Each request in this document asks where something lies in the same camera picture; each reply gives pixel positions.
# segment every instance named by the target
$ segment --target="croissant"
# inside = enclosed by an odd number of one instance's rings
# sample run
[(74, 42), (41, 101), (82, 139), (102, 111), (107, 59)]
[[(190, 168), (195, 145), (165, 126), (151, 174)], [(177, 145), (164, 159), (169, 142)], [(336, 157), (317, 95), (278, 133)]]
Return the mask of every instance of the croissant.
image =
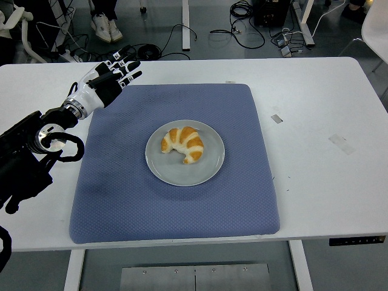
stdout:
[(192, 127), (183, 129), (170, 129), (161, 142), (163, 153), (169, 153), (172, 149), (186, 155), (184, 164), (197, 162), (204, 151), (204, 144), (198, 132)]

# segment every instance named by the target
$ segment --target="black device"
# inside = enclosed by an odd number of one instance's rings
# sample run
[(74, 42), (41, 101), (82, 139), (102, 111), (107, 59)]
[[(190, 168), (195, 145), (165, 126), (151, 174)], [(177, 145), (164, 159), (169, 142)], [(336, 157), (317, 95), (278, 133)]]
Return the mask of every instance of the black device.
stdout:
[[(83, 141), (65, 132), (85, 119), (94, 110), (112, 103), (142, 72), (131, 72), (140, 62), (127, 61), (131, 56), (125, 46), (94, 66), (79, 82), (75, 82), (68, 97), (58, 108), (46, 114), (35, 111), (0, 135), (0, 209), (14, 214), (23, 200), (35, 197), (53, 183), (50, 170), (56, 161), (79, 161), (84, 154)], [(77, 145), (74, 156), (62, 157), (62, 148), (67, 141)], [(41, 160), (37, 154), (45, 155)], [(0, 272), (12, 252), (12, 239), (0, 226)]]
[(257, 26), (281, 27), (286, 21), (290, 0), (253, 0), (253, 18)]

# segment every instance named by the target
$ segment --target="black box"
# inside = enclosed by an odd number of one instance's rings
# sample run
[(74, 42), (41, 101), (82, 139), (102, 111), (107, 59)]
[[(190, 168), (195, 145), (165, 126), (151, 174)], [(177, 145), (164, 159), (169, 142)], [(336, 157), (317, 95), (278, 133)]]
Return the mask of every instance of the black box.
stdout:
[(290, 0), (253, 0), (253, 17), (257, 26), (281, 27), (286, 21)]

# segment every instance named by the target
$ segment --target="metal plate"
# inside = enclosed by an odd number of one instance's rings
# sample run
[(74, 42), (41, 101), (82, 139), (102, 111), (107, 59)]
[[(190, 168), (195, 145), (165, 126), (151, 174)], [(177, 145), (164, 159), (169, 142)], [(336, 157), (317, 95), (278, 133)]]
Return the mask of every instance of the metal plate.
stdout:
[(123, 268), (120, 291), (195, 291), (194, 267)]
[(267, 264), (123, 268), (120, 291), (270, 291)]

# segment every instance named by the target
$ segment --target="white table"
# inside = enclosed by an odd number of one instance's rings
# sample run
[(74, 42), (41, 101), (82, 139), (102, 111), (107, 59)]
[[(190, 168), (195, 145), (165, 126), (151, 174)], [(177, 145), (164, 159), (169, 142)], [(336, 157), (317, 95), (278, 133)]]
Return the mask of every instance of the white table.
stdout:
[[(59, 106), (71, 84), (93, 66), (0, 67), (0, 132), (35, 110), (44, 113)], [(251, 88), (274, 176), (279, 232), (75, 244), (69, 237), (69, 221), (81, 162), (57, 162), (51, 186), (23, 201), (14, 215), (0, 211), (0, 224), (10, 232), (13, 250), (288, 240), (292, 252), (302, 253), (299, 239), (388, 233), (388, 114), (354, 59), (156, 61), (143, 62), (140, 68), (143, 75), (134, 85), (237, 82)], [(283, 122), (276, 123), (273, 115)], [(86, 141), (91, 120), (81, 121), (69, 133)], [(74, 154), (75, 149), (69, 145), (67, 153)]]

